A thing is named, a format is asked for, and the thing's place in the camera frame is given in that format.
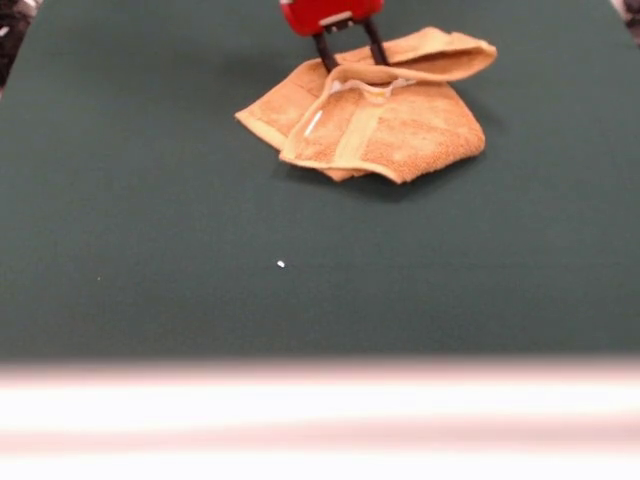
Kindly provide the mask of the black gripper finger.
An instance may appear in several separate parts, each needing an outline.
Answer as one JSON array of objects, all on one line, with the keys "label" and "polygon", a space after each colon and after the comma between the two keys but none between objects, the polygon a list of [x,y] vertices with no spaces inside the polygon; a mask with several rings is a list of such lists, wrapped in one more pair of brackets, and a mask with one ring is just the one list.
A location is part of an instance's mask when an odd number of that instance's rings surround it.
[{"label": "black gripper finger", "polygon": [[331,51],[326,37],[323,33],[317,33],[312,36],[318,57],[326,70],[334,70],[338,65],[338,61]]},{"label": "black gripper finger", "polygon": [[369,48],[374,63],[376,65],[388,66],[389,60],[375,23],[372,20],[365,20],[364,30],[369,38]]}]

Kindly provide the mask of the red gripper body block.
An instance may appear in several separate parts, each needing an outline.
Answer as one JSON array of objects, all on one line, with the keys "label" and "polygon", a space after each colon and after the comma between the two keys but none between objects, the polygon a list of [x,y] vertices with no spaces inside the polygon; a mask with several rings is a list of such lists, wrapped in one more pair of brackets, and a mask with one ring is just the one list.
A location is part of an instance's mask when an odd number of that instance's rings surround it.
[{"label": "red gripper body block", "polygon": [[291,0],[280,1],[285,20],[298,35],[320,34],[334,25],[359,23],[379,13],[384,0]]}]

